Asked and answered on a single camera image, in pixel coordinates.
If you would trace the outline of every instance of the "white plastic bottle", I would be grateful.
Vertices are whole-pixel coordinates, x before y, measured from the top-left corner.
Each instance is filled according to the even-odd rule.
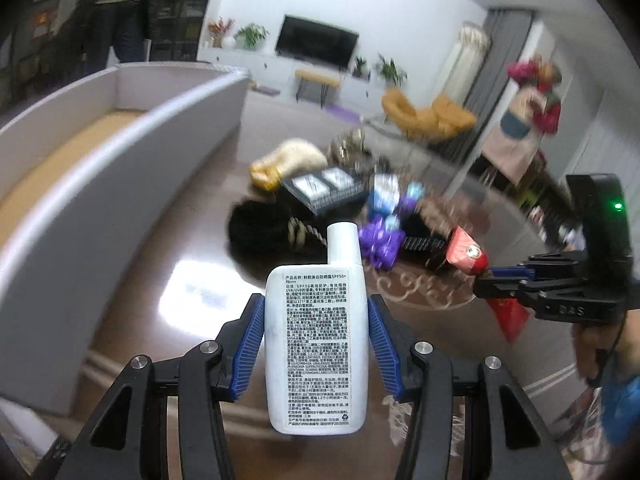
[[[369,319],[356,225],[330,225],[327,253],[326,265],[277,267],[267,280],[267,399],[281,433],[346,434],[364,424]]]

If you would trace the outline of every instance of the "white cabinet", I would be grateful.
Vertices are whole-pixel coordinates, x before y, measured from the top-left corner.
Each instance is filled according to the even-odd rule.
[[[340,89],[335,97],[333,90],[330,92],[327,103],[336,103],[340,106],[365,115],[382,113],[380,99],[385,93],[384,83],[374,79],[364,81],[344,73],[328,71],[324,67],[314,66],[312,63],[276,56],[275,54],[262,54],[251,50],[225,50],[223,48],[201,47],[198,51],[198,60],[220,63],[229,66],[240,66],[249,69],[252,79],[260,85],[269,86],[282,92],[284,98],[295,98],[298,89],[296,70],[317,72],[331,72],[340,78]],[[320,85],[309,84],[305,90],[304,98],[319,100]]]
[[[377,81],[364,81],[347,76],[342,80],[339,100],[344,107],[357,112],[381,114],[380,99],[384,93],[385,88]]]

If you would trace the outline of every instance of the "gray curtain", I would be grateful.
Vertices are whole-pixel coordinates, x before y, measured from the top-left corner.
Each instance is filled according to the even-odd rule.
[[[432,151],[449,162],[464,163],[509,81],[507,67],[520,59],[532,22],[531,10],[489,10],[482,28],[491,37],[491,48],[464,103],[478,116],[478,122],[472,130],[432,146]]]

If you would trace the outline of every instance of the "yellow plush toy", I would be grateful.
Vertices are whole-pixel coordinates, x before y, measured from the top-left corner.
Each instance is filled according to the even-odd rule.
[[[249,166],[249,173],[255,186],[273,191],[287,176],[322,170],[326,166],[326,157],[313,144],[303,139],[289,139],[269,155],[256,160]]]

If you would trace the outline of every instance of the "purple toy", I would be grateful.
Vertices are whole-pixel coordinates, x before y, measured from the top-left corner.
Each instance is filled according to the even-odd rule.
[[[375,215],[370,223],[358,229],[360,253],[369,259],[374,268],[390,269],[396,262],[404,236],[404,231],[387,230],[385,218]]]
[[[402,218],[408,218],[415,211],[418,201],[424,196],[424,186],[420,182],[410,182],[406,194],[400,197],[396,212]]]

